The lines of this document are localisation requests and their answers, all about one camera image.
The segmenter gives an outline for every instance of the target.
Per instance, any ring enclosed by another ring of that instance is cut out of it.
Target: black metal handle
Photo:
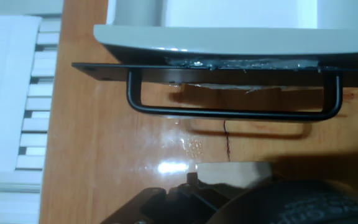
[[[140,100],[141,91],[142,70],[140,68],[129,68],[127,74],[127,100],[134,110],[141,113],[187,119],[217,118],[253,119],[261,121],[324,121],[337,115],[341,109],[342,75],[339,72],[330,72],[324,75],[324,106],[321,112],[241,111],[145,106]]]

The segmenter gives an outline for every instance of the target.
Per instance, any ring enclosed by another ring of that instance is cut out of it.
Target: wooden table
[[[358,89],[345,90],[338,116],[313,124],[137,113],[127,104],[125,83],[97,82],[71,67],[72,62],[116,62],[93,37],[93,25],[105,22],[107,1],[65,0],[41,224],[99,223],[144,188],[184,183],[197,162],[272,161],[288,178],[337,179],[358,188]],[[316,90],[245,94],[146,84],[143,92],[151,105],[265,110],[321,105]],[[188,170],[164,170],[174,162]]]

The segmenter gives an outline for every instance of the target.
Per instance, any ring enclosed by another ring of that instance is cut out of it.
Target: mounting hole
[[[93,67],[84,67],[84,69],[87,71],[96,71],[96,68]]]

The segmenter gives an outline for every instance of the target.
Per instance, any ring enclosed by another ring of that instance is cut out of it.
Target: paper
[[[16,167],[41,17],[0,16],[0,171]]]

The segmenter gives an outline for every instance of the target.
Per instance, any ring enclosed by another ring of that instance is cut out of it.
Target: crack
[[[224,134],[226,135],[226,154],[227,154],[227,161],[230,162],[230,140],[229,140],[229,133],[226,130],[226,120],[223,121],[223,130]]]

